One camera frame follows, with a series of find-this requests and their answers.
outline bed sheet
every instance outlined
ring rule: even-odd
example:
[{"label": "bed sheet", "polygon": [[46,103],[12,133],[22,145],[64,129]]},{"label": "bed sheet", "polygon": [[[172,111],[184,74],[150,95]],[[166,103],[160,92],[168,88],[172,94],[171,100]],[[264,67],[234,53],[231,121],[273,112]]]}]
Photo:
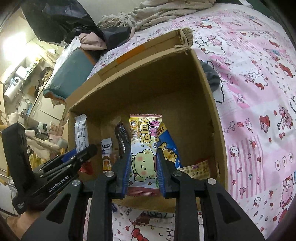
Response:
[{"label": "bed sheet", "polygon": [[[296,178],[296,52],[278,23],[245,6],[216,4],[136,32],[102,56],[90,76],[149,39],[184,27],[194,30],[199,59],[221,77],[213,96],[227,151],[228,192],[267,238],[294,198]],[[126,240],[133,240],[129,235]]]}]

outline pink cloth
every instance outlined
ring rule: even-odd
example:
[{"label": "pink cloth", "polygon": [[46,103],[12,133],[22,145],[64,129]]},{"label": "pink cloth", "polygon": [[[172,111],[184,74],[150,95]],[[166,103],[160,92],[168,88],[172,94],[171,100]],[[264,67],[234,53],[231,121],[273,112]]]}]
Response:
[{"label": "pink cloth", "polygon": [[149,39],[184,27],[194,30],[199,59],[221,77],[213,96],[227,150],[228,192],[267,238],[295,196],[296,52],[279,24],[245,6],[216,4],[136,32],[102,56],[90,76]]}]

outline cardboard box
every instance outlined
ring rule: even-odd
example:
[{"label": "cardboard box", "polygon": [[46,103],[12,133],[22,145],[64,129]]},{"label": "cardboard box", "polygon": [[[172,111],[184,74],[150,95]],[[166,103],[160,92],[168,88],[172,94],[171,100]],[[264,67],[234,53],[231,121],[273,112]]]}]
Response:
[{"label": "cardboard box", "polygon": [[[161,41],[163,36],[171,36],[165,40],[168,44]],[[206,76],[196,53],[190,49],[192,40],[188,28],[162,35],[146,43],[155,42],[147,48],[151,49],[150,53],[145,52],[147,49],[135,55],[128,52],[130,58],[123,55],[125,61],[112,62],[112,68],[105,67],[108,70],[104,73],[113,69],[113,75],[102,81],[103,75],[98,73],[78,88],[74,93],[79,94],[72,96],[73,93],[66,100],[72,106],[68,127],[70,150],[75,148],[74,117],[77,115],[86,114],[89,143],[97,144],[100,149],[101,140],[109,137],[113,146],[118,147],[112,122],[119,116],[129,129],[130,114],[161,114],[178,147],[181,164],[190,166],[206,158],[211,177],[227,188],[222,127]],[[82,174],[82,180],[94,179],[103,173],[100,151],[91,163],[95,174],[92,177]],[[159,212],[174,212],[176,204],[174,199],[161,196],[127,196],[114,202]]]}]

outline bed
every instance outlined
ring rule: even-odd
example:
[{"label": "bed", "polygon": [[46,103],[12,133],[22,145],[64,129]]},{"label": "bed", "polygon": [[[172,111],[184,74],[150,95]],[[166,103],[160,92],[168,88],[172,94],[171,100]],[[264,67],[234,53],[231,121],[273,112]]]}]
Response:
[{"label": "bed", "polygon": [[[228,192],[267,238],[294,199],[296,178],[296,52],[278,23],[249,7],[215,4],[136,32],[101,56],[89,78],[136,46],[184,27],[194,31],[199,59],[221,78],[213,96],[227,150]],[[134,224],[114,213],[114,240],[136,238],[136,228],[149,240],[171,240],[169,227]],[[199,226],[203,233],[202,220]]]}]

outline metal screw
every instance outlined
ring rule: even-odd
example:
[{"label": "metal screw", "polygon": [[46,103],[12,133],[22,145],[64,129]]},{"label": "metal screw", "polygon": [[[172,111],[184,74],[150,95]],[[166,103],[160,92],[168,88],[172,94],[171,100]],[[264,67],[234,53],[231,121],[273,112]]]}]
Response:
[{"label": "metal screw", "polygon": [[108,172],[105,173],[105,175],[107,177],[113,177],[114,176],[114,172],[113,171],[108,171]]},{"label": "metal screw", "polygon": [[75,179],[75,180],[72,181],[72,185],[73,186],[78,186],[80,184],[80,182],[81,182],[80,180]]},{"label": "metal screw", "polygon": [[207,181],[208,181],[208,183],[211,184],[211,185],[216,184],[216,180],[215,180],[214,178],[209,178]]},{"label": "metal screw", "polygon": [[179,177],[182,175],[182,172],[179,170],[175,170],[173,174],[174,174],[174,176]]}]

